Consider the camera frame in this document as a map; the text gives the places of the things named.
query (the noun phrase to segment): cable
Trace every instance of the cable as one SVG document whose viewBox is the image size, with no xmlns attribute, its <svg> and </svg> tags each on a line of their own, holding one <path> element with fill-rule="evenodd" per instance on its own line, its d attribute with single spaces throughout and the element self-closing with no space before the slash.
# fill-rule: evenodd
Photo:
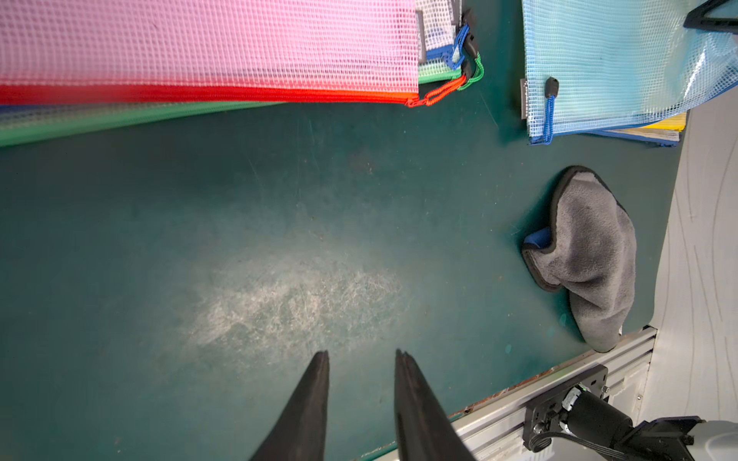
<svg viewBox="0 0 738 461">
<path fill-rule="evenodd" d="M 536 434 L 531 438 L 531 451 L 534 453 L 537 453 L 544 448 L 546 448 L 549 444 L 548 442 L 554 438 L 562 438 L 566 440 L 571 440 L 574 443 L 578 443 L 581 446 L 585 446 L 587 448 L 590 448 L 597 453 L 600 453 L 603 456 L 613 458 L 614 460 L 627 460 L 628 457 L 625 453 L 622 451 L 615 450 L 613 448 L 609 448 L 606 446 L 598 445 L 597 443 L 590 442 L 588 440 L 580 439 L 579 437 L 573 436 L 571 434 L 567 434 L 565 432 L 541 432 L 540 434 Z"/>
</svg>

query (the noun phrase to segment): blue zipper pull cord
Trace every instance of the blue zipper pull cord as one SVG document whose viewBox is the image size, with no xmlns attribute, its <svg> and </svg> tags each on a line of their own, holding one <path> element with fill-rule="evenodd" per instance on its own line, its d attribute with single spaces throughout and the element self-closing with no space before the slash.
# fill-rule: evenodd
<svg viewBox="0 0 738 461">
<path fill-rule="evenodd" d="M 444 63 L 451 69 L 456 70 L 461 67 L 464 60 L 462 53 L 463 42 L 466 39 L 466 34 L 469 33 L 469 25 L 464 24 L 456 35 L 453 45 L 446 45 L 440 48 L 429 49 L 425 52 L 426 60 L 433 60 L 443 58 Z"/>
<path fill-rule="evenodd" d="M 554 140 L 554 104 L 559 96 L 559 81 L 553 77 L 546 80 L 545 87 L 546 109 L 543 119 L 543 136 L 531 141 L 531 145 L 549 145 Z"/>
</svg>

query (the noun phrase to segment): black plastic clip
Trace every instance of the black plastic clip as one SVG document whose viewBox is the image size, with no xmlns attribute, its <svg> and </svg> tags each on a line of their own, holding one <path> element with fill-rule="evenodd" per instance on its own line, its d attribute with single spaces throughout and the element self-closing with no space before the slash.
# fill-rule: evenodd
<svg viewBox="0 0 738 461">
<path fill-rule="evenodd" d="M 474 69 L 472 69 L 472 65 L 468 59 L 464 60 L 461 64 L 461 74 L 466 75 L 467 82 L 474 77 Z"/>
<path fill-rule="evenodd" d="M 477 45 L 477 39 L 474 37 L 477 18 L 471 8 L 464 10 L 463 15 L 461 15 L 461 23 L 469 26 L 469 33 L 466 34 L 463 41 L 463 49 L 471 59 L 476 59 L 479 56 L 479 46 Z"/>
<path fill-rule="evenodd" d="M 557 79 L 549 77 L 548 80 L 546 80 L 545 96 L 546 99 L 552 96 L 559 96 L 559 81 Z"/>
</svg>

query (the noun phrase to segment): gray towel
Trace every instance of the gray towel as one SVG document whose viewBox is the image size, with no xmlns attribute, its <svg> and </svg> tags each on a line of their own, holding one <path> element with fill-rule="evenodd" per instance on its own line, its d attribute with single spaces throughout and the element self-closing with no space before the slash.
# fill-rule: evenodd
<svg viewBox="0 0 738 461">
<path fill-rule="evenodd" d="M 551 201 L 551 227 L 529 235 L 522 253 L 541 288 L 569 290 L 571 312 L 596 351 L 618 344 L 635 295 L 635 230 L 604 182 L 569 167 Z"/>
</svg>

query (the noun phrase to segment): green table surface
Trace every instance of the green table surface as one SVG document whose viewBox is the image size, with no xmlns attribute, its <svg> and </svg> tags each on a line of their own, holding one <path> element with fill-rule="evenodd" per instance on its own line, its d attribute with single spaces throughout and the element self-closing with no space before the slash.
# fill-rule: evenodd
<svg viewBox="0 0 738 461">
<path fill-rule="evenodd" d="M 650 321 L 679 149 L 528 146 L 519 2 L 432 108 L 278 105 L 0 150 L 0 458 L 243 460 L 331 354 L 326 458 L 394 440 L 393 360 L 448 413 L 588 350 L 520 257 L 562 169 L 638 239 Z"/>
</svg>

